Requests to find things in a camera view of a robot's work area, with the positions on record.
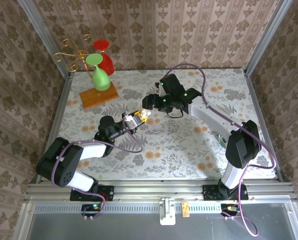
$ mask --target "floral tablecloth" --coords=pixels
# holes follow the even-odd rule
[[[142,99],[156,93],[154,86],[166,70],[116,71],[110,80],[119,98],[85,110],[79,93],[93,88],[86,72],[76,72],[67,99],[59,136],[69,141],[92,139],[97,132],[100,118],[111,115],[116,122],[121,114],[142,108]],[[206,69],[207,99],[237,119],[259,121],[249,89],[241,69]],[[203,78],[196,70],[174,71],[185,89],[201,90]],[[142,153],[127,153],[114,149],[103,158],[80,161],[78,169],[97,179],[130,178],[218,178],[225,171],[225,149],[218,142],[218,133],[203,120],[187,114],[172,119],[166,113],[154,111],[136,137],[144,144]],[[139,150],[139,146],[125,134],[116,139],[116,145]],[[262,150],[253,164],[270,165],[266,150]],[[275,173],[258,168],[247,172],[245,178],[270,179]]]

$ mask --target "aluminum frame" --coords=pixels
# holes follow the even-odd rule
[[[45,145],[44,151],[47,151],[47,149],[50,147],[50,145],[53,143],[53,141],[58,137],[60,126],[63,120],[65,108],[67,99],[71,90],[71,85],[73,83],[74,73],[71,73],[69,76],[66,77],[63,89],[61,92],[61,96],[59,99],[58,107],[54,115],[53,123],[51,126],[50,134],[47,140],[47,143]],[[42,176],[38,175],[35,183],[38,184],[42,180]]]
[[[23,8],[25,14],[28,16],[30,22],[32,23],[35,31],[41,38],[41,41],[43,42],[48,53],[53,56],[55,53],[60,52],[58,46],[56,45],[56,42],[51,37],[49,30],[46,28],[43,19],[41,18],[37,8],[35,7],[34,2],[32,0],[19,0],[19,3]],[[62,76],[64,78],[67,78],[69,76],[69,73],[66,70],[65,63],[62,61],[56,62],[55,64],[57,65],[58,70],[61,72]]]
[[[267,146],[272,151],[274,157],[277,159],[277,156],[276,156],[276,153],[275,153],[275,150],[274,150],[274,146],[273,146],[273,143],[271,142],[270,135],[269,135],[269,132],[268,132],[268,128],[266,126],[266,122],[265,122],[263,113],[261,111],[260,105],[259,105],[259,101],[258,101],[258,98],[257,98],[257,95],[256,95],[256,91],[254,89],[253,83],[252,83],[250,75],[248,73],[245,73],[245,81],[247,82],[247,85],[248,85],[248,88],[249,88],[249,93],[251,95],[251,99],[252,99],[252,102],[253,102],[253,106],[254,106],[255,112],[257,114],[257,117],[259,119],[259,124],[260,124],[260,128],[261,128],[261,131],[262,131],[262,134],[263,134],[264,142],[265,142],[265,144],[267,144]],[[277,162],[277,165],[275,167],[275,174],[277,175],[278,180],[280,182],[284,181],[284,177],[283,177],[283,174],[281,172],[279,162]]]
[[[264,54],[269,42],[273,38],[279,24],[283,20],[292,3],[293,0],[280,0],[278,2],[277,7],[274,9],[269,22],[267,23],[257,45],[253,50],[251,57],[245,66],[245,71],[248,75],[251,75],[251,73],[254,71],[257,63]]]
[[[100,185],[113,185],[114,198],[106,206],[118,207],[126,204],[141,206],[152,204],[159,206],[161,198],[173,198],[175,204],[189,202],[192,205],[203,205],[202,185],[217,184],[217,179],[204,180],[100,180]],[[298,239],[298,203],[297,196],[290,182],[271,180],[244,180],[247,186],[249,200],[242,204],[284,203],[288,218],[296,239]],[[24,204],[17,222],[14,238],[25,240],[28,236],[36,206],[41,204],[58,206],[77,206],[94,202],[72,202],[69,188],[56,188],[49,181],[40,184],[29,184]],[[208,201],[208,203],[232,204],[232,200]]]

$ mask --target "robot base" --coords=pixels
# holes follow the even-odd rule
[[[114,186],[98,185],[96,193],[102,195],[105,198],[106,202],[112,202],[114,200],[114,194],[115,194],[114,189],[115,189]],[[101,202],[101,198],[98,196],[85,195],[78,191],[71,190],[70,201]]]
[[[238,186],[228,189],[220,179],[217,185],[203,185],[202,194],[204,201],[238,200]],[[241,184],[240,199],[249,199],[247,187],[244,184]]]

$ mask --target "wall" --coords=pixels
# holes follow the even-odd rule
[[[58,48],[85,34],[110,42],[116,70],[246,65],[278,0],[35,0]]]
[[[0,240],[11,239],[64,79],[16,0],[0,0]]]
[[[298,0],[251,75],[275,153],[298,197]]]

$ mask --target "metal bracket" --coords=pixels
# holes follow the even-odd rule
[[[160,224],[163,226],[176,224],[175,201],[173,198],[162,198],[159,202]]]

